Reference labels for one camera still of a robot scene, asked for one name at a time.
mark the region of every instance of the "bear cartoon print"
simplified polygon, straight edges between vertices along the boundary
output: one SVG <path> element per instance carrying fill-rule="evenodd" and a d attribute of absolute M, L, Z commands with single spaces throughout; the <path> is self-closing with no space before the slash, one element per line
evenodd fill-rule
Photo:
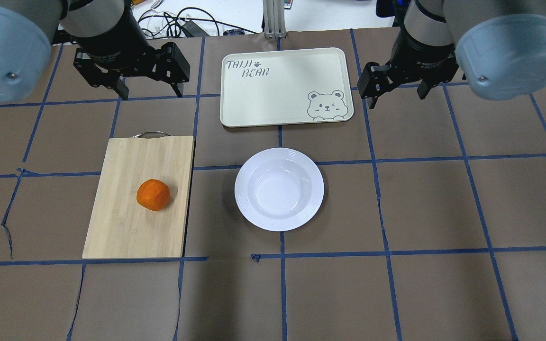
<path fill-rule="evenodd" d="M 308 97 L 310 103 L 307 114 L 313 121 L 340 120 L 349 112 L 344 100 L 345 95 L 340 90 L 332 91 L 332 93 L 312 91 Z"/>

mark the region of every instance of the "robotic arm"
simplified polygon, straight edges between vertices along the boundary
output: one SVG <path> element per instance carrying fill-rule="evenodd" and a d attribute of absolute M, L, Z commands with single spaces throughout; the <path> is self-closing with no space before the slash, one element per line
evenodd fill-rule
<path fill-rule="evenodd" d="M 147 76 L 182 97 L 189 63 L 174 43 L 159 50 L 148 45 L 130 0 L 0 0 L 0 102 L 31 93 L 59 22 L 80 46 L 73 64 L 91 86 L 127 99 L 120 77 Z"/>
<path fill-rule="evenodd" d="M 370 109 L 408 82 L 421 81 L 417 93 L 424 99 L 451 81 L 459 66 L 484 99 L 512 99 L 546 86 L 546 0 L 408 2 L 377 4 L 379 15 L 385 9 L 397 15 L 400 33 L 390 60 L 367 63 L 358 80 Z"/>

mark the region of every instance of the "wooden cutting board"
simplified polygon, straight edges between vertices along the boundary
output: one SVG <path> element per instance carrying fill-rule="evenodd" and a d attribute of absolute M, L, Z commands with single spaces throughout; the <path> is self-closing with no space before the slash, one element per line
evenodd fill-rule
<path fill-rule="evenodd" d="M 193 136 L 109 140 L 84 259 L 182 257 L 193 142 Z M 171 203 L 161 211 L 136 202 L 138 187 L 148 179 L 170 188 Z"/>

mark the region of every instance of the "rectangular tray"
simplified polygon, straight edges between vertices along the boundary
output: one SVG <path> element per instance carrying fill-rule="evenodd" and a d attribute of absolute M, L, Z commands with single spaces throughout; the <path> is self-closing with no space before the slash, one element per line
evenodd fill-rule
<path fill-rule="evenodd" d="M 220 121 L 227 127 L 353 116 L 345 53 L 339 48 L 229 54 L 222 68 Z"/>
<path fill-rule="evenodd" d="M 112 138 L 100 173 L 84 259 L 182 257 L 193 160 L 193 136 Z M 159 179 L 171 203 L 149 211 L 138 187 Z"/>

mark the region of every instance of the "orange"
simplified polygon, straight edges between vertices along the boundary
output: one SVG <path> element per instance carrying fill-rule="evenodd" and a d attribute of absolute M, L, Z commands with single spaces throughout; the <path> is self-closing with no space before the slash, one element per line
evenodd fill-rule
<path fill-rule="evenodd" d="M 143 182 L 136 193 L 136 201 L 151 211 L 159 211 L 170 201 L 170 189 L 157 179 Z"/>

